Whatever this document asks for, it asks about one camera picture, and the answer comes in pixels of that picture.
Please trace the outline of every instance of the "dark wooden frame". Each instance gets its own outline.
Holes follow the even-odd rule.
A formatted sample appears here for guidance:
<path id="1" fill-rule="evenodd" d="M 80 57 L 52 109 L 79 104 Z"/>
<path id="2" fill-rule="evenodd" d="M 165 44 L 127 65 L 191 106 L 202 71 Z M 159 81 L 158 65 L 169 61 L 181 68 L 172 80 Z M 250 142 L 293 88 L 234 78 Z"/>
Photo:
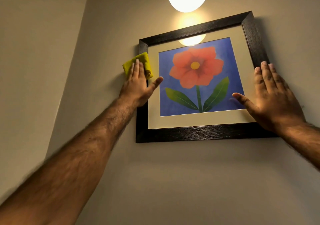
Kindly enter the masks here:
<path id="1" fill-rule="evenodd" d="M 139 40 L 139 54 L 148 52 L 149 46 L 158 45 L 169 41 L 176 41 L 186 37 L 205 34 L 239 25 L 242 26 L 244 35 L 246 37 L 253 61 L 253 66 L 260 66 L 262 61 L 267 61 L 269 63 L 266 50 L 262 44 L 258 29 L 254 23 L 252 11 L 141 39 Z M 148 129 L 148 102 L 137 110 L 137 143 L 265 138 L 275 136 L 276 135 L 272 132 L 264 130 L 256 122 Z"/>

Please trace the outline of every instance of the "hairy forearm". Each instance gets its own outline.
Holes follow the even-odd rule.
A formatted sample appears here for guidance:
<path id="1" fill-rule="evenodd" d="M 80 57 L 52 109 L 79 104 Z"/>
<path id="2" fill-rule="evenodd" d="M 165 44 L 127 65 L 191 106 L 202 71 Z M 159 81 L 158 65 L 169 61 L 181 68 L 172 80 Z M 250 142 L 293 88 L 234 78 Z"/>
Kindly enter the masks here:
<path id="1" fill-rule="evenodd" d="M 117 99 L 0 207 L 1 224 L 73 224 L 136 106 Z"/>
<path id="2" fill-rule="evenodd" d="M 320 170 L 320 128 L 302 123 L 283 128 L 279 136 Z"/>

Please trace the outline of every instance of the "yellow flower center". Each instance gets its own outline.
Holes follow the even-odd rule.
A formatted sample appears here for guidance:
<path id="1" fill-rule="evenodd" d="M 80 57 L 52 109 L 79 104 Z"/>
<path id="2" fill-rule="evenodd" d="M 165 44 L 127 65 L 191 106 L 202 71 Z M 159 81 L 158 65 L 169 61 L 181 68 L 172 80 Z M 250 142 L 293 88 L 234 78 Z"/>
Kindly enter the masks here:
<path id="1" fill-rule="evenodd" d="M 194 61 L 190 66 L 193 70 L 196 70 L 200 67 L 200 63 L 198 61 Z"/>

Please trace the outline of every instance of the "framed painting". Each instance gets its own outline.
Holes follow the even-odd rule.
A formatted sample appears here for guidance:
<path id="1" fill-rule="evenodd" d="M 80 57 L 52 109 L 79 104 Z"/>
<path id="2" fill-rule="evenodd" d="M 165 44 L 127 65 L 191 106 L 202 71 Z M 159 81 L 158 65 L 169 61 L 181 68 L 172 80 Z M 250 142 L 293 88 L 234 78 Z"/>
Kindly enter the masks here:
<path id="1" fill-rule="evenodd" d="M 137 143 L 276 136 L 232 97 L 254 101 L 254 68 L 269 62 L 252 12 L 141 39 L 143 52 L 164 80 L 137 110 Z"/>

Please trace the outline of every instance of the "yellow cloth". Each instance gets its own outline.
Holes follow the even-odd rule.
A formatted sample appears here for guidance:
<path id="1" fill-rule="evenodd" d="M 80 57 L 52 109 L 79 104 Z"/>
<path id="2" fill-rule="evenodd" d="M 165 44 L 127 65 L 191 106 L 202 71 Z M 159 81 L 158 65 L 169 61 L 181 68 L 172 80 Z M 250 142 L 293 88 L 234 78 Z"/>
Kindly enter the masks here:
<path id="1" fill-rule="evenodd" d="M 148 53 L 146 53 L 146 52 L 134 57 L 133 59 L 131 59 L 130 61 L 127 61 L 126 63 L 124 63 L 122 65 L 124 72 L 125 72 L 125 75 L 128 76 L 128 74 L 130 72 L 130 68 L 131 68 L 132 64 L 134 62 L 136 62 L 136 59 L 139 59 L 139 61 L 143 63 L 144 69 L 145 69 L 146 79 L 149 80 L 151 77 L 153 77 Z"/>

